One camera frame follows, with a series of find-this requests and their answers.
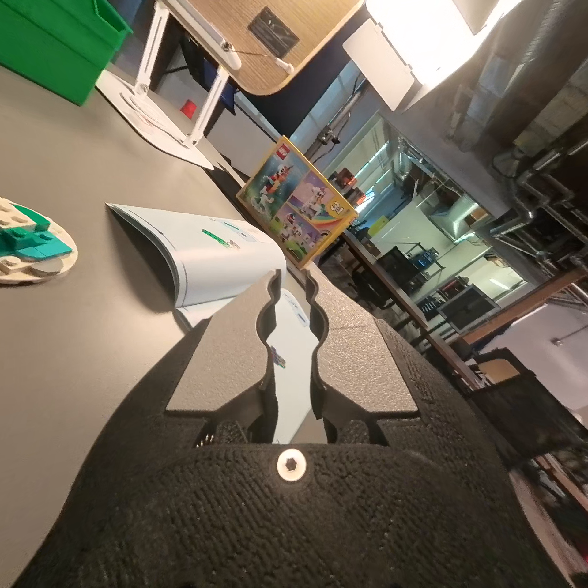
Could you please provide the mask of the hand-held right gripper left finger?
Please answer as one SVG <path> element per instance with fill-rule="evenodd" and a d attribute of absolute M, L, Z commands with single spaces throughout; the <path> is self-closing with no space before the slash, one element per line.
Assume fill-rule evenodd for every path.
<path fill-rule="evenodd" d="M 238 422 L 277 421 L 273 353 L 281 270 L 217 311 L 205 327 L 166 410 Z"/>

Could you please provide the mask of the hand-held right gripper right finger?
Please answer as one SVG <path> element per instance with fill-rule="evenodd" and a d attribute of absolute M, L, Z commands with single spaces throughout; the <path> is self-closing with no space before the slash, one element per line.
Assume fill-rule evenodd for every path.
<path fill-rule="evenodd" d="M 328 442 L 350 422 L 383 442 L 378 421 L 414 420 L 417 404 L 390 350 L 394 336 L 320 271 L 305 271 L 310 328 L 318 340 L 311 360 L 311 406 Z"/>

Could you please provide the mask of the white instruction booklet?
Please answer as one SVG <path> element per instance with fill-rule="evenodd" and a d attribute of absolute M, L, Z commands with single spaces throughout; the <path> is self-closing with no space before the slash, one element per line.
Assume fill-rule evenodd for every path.
<path fill-rule="evenodd" d="M 282 279 L 287 274 L 282 249 L 244 220 L 107 206 L 164 257 L 173 277 L 175 311 L 187 327 L 211 317 L 271 270 L 281 270 Z M 294 440 L 311 411 L 311 361 L 318 339 L 303 307 L 284 287 L 276 323 L 268 337 L 279 409 L 273 442 L 285 444 Z"/>

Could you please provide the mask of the green plastic bin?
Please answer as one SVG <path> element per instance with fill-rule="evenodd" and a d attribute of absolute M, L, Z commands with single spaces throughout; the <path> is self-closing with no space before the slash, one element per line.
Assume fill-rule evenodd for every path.
<path fill-rule="evenodd" d="M 1 1 L 1 65 L 81 106 L 131 32 L 108 1 Z"/>

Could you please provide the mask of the yellow lego set box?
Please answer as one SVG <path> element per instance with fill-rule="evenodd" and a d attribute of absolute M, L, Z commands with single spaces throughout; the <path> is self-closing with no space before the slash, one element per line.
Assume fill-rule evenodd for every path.
<path fill-rule="evenodd" d="M 354 222 L 354 206 L 285 136 L 237 194 L 284 254 L 304 269 Z"/>

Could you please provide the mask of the white and teal lego model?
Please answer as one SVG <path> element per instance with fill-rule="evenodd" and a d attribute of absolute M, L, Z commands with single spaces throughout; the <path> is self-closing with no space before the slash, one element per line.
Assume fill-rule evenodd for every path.
<path fill-rule="evenodd" d="M 77 246 L 65 229 L 37 211 L 1 198 L 1 284 L 41 283 L 66 275 Z"/>

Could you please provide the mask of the dark wooden table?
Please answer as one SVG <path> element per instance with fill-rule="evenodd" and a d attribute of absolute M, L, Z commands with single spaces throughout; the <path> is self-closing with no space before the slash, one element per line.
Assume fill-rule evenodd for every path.
<path fill-rule="evenodd" d="M 463 361 L 459 355 L 447 344 L 441 336 L 434 332 L 429 333 L 428 323 L 424 314 L 417 307 L 417 305 L 409 298 L 409 296 L 402 290 L 397 283 L 389 276 L 389 274 L 377 264 L 376 259 L 368 252 L 368 250 L 360 243 L 360 241 L 349 230 L 343 231 L 341 239 L 345 241 L 351 253 L 357 261 L 359 261 L 365 269 L 368 269 L 376 275 L 386 289 L 392 295 L 396 304 L 408 314 L 408 318 L 401 321 L 394 326 L 395 330 L 403 328 L 409 322 L 413 322 L 424 330 L 424 338 L 430 343 L 437 353 L 444 359 L 445 363 L 455 371 L 468 386 L 473 389 L 481 389 L 482 382 L 480 378 L 472 371 L 469 366 Z"/>

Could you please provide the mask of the grey monitor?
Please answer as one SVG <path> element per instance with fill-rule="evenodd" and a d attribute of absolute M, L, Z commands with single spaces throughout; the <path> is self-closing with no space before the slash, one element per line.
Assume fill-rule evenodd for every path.
<path fill-rule="evenodd" d="M 456 333 L 463 334 L 499 309 L 500 306 L 476 285 L 469 285 L 439 306 L 437 313 Z"/>

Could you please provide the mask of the black mesh chair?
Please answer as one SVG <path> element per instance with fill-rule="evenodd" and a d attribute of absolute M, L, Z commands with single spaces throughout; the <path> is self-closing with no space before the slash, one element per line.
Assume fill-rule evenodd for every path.
<path fill-rule="evenodd" d="M 484 387 L 468 401 L 488 422 L 508 468 L 560 450 L 587 450 L 586 427 L 509 349 L 476 356 L 474 367 Z"/>

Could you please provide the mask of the white folding stand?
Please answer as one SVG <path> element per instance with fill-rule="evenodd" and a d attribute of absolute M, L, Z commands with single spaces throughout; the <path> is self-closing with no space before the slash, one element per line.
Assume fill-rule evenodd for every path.
<path fill-rule="evenodd" d="M 208 96 L 188 134 L 184 134 L 148 95 L 151 74 L 170 16 L 184 20 L 188 33 L 211 48 L 219 63 L 213 69 L 214 76 Z M 131 86 L 112 72 L 103 70 L 96 87 L 146 142 L 170 156 L 212 170 L 214 166 L 202 155 L 197 145 L 203 138 L 214 108 L 220 102 L 229 74 L 242 67 L 239 55 L 245 55 L 245 52 L 233 47 L 227 37 L 212 24 L 212 19 L 204 16 L 197 8 L 196 1 L 155 1 L 151 27 L 135 84 Z"/>

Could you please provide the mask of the white light panel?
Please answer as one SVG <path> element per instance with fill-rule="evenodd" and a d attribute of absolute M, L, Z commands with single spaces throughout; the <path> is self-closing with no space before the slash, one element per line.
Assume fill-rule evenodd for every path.
<path fill-rule="evenodd" d="M 405 111 L 465 65 L 520 1 L 366 1 L 343 48 L 391 111 Z"/>

